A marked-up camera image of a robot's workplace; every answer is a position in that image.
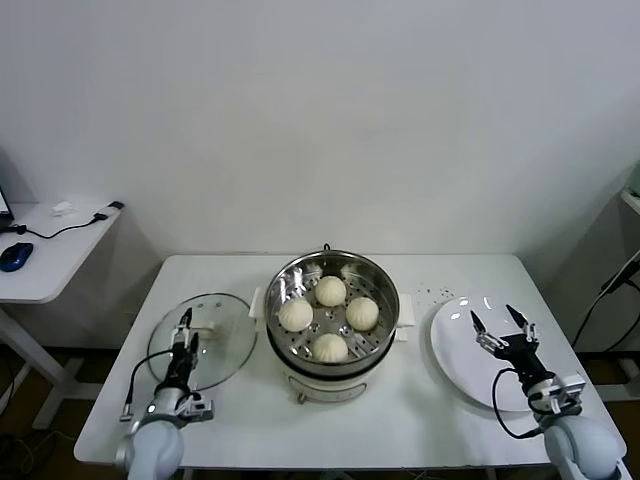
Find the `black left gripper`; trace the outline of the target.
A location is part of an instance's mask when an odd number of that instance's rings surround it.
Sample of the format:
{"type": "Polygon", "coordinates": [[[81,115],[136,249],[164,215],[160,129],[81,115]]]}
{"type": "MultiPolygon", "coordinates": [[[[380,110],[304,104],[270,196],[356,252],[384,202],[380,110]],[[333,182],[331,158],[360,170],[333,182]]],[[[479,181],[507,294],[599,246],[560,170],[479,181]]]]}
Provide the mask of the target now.
{"type": "Polygon", "coordinates": [[[191,335],[190,332],[192,316],[193,310],[188,307],[173,330],[172,356],[166,372],[166,386],[169,388],[189,388],[189,378],[199,351],[199,334],[191,335]]]}

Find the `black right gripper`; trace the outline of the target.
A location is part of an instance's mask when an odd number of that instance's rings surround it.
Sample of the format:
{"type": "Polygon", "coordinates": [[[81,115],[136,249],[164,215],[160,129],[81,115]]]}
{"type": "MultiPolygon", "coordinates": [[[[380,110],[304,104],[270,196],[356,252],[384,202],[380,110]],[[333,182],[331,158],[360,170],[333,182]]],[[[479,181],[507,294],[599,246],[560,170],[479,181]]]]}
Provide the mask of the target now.
{"type": "Polygon", "coordinates": [[[471,310],[473,328],[476,332],[476,342],[485,351],[497,351],[497,358],[509,362],[515,369],[523,391],[543,381],[553,378],[537,356],[539,338],[534,323],[529,323],[525,316],[507,304],[506,309],[521,332],[507,335],[501,339],[490,334],[478,315],[471,310]]]}

